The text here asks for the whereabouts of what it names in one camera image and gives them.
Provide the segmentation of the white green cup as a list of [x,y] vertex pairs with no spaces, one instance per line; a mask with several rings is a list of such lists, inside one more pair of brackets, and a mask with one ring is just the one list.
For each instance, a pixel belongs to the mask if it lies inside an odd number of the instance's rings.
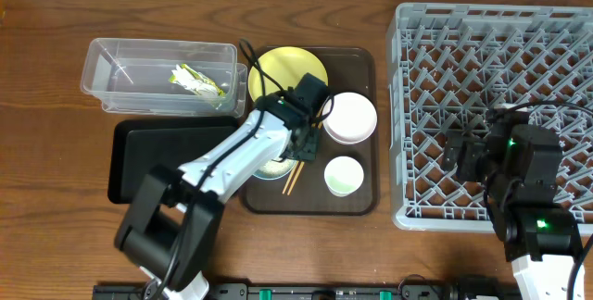
[[355,158],[338,156],[326,165],[323,178],[333,195],[345,197],[360,188],[364,180],[364,170]]

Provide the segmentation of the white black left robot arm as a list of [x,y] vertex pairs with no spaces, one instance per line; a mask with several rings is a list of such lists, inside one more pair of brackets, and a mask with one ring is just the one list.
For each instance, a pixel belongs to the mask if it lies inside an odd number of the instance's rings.
[[134,195],[114,245],[143,269],[153,286],[147,299],[202,299],[201,273],[223,210],[264,164],[304,144],[325,96],[262,96],[246,121],[220,144],[177,169],[151,169]]

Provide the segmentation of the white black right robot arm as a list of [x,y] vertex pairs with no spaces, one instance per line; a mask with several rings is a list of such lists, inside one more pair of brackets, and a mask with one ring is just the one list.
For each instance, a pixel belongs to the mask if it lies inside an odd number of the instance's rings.
[[484,138],[448,134],[441,168],[479,183],[495,234],[523,299],[582,299],[584,260],[574,215],[555,203],[563,159],[559,136],[530,123],[526,111],[488,111]]

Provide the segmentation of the green white food wrapper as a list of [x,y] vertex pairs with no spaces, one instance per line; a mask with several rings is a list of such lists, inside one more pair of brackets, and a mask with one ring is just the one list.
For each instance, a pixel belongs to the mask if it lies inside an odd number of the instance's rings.
[[187,64],[176,65],[169,82],[211,104],[221,103],[227,95],[214,80]]

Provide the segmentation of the pink white bowl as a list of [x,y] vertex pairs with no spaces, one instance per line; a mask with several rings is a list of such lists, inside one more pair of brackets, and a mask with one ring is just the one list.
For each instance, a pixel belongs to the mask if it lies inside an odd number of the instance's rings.
[[322,126],[340,144],[358,144],[369,138],[377,125],[377,112],[364,95],[336,94],[322,109],[326,116]]

